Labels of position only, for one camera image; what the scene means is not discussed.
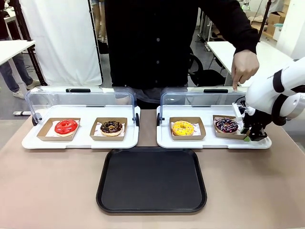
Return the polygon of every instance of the sneaker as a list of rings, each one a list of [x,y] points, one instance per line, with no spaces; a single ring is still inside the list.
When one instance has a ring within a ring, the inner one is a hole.
[[[30,85],[27,86],[27,89],[31,90],[34,87],[38,87],[38,86],[41,86],[39,80],[33,80],[33,82]]]
[[[23,93],[20,89],[17,92],[13,92],[13,96],[17,97],[17,98],[20,98],[20,99],[24,99],[24,95],[23,95]]]

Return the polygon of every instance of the person in black shirt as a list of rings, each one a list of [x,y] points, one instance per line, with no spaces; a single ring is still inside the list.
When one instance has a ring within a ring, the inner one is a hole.
[[[134,88],[145,102],[158,100],[156,89],[186,85],[198,8],[236,48],[233,88],[254,75],[258,34],[236,0],[105,0],[112,85]]]
[[[3,14],[4,3],[5,3],[4,0],[0,0],[0,42],[10,40]],[[18,54],[14,56],[13,60],[18,70],[18,73],[21,79],[26,84],[28,90],[40,85],[40,82],[38,80],[33,80],[29,76],[24,65],[22,54]],[[0,73],[2,74],[7,87],[13,92],[13,96],[20,99],[24,99],[24,94],[22,93],[14,77],[12,76],[12,70],[8,62],[5,62],[2,65],[0,65]]]

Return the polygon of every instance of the red icing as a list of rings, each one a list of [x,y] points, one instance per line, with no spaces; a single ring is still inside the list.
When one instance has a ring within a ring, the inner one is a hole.
[[[72,131],[76,130],[77,128],[77,122],[74,120],[62,120],[55,126],[55,132],[60,135],[66,135],[68,133],[71,133]]]

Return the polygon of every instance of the black shirt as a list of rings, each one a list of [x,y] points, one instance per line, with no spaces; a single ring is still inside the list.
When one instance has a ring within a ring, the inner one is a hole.
[[[4,21],[3,10],[4,9],[4,0],[0,0],[0,39],[8,38],[8,30]]]
[[[237,52],[255,53],[257,30],[236,0],[105,0],[113,86],[185,85],[198,7]]]

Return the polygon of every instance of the display case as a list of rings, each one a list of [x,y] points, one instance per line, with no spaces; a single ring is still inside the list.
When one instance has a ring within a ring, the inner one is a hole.
[[[42,86],[29,91],[25,99],[34,127],[22,141],[24,148],[131,148],[138,142],[140,109],[135,107],[134,92],[130,88]],[[54,121],[63,119],[78,123],[74,136],[52,135]],[[96,137],[95,129],[101,136],[94,126],[99,120],[121,121],[123,134]]]
[[[166,89],[161,96],[161,106],[157,109],[158,145],[164,148],[269,148],[271,140],[268,137],[260,141],[249,141],[246,136],[224,136],[216,131],[216,116],[232,117],[238,122],[239,129],[242,128],[243,115],[239,112],[236,102],[244,96],[245,93],[228,92],[226,89]],[[205,132],[201,131],[203,137],[177,139],[172,130],[171,120],[179,119],[190,120],[191,123],[192,120],[201,120]]]

